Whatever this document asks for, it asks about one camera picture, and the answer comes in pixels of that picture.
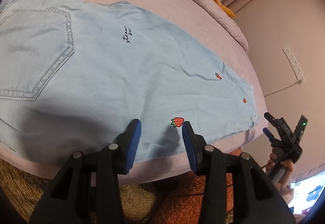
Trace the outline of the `person right hand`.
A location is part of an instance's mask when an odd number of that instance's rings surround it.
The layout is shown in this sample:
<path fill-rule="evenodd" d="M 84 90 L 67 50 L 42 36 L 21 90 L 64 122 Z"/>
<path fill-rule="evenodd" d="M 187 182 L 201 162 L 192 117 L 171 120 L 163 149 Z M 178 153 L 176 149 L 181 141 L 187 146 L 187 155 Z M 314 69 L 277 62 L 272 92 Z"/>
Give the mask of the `person right hand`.
<path fill-rule="evenodd" d="M 268 172 L 275 166 L 276 159 L 277 156 L 275 154 L 275 149 L 273 149 L 271 154 L 269 155 L 267 166 L 265 167 L 266 172 Z M 274 184 L 279 191 L 285 189 L 288 186 L 295 169 L 295 164 L 292 160 L 285 160 L 282 161 L 280 164 L 280 170 L 283 174 L 281 175 L 281 178 L 279 178 L 278 181 Z"/>

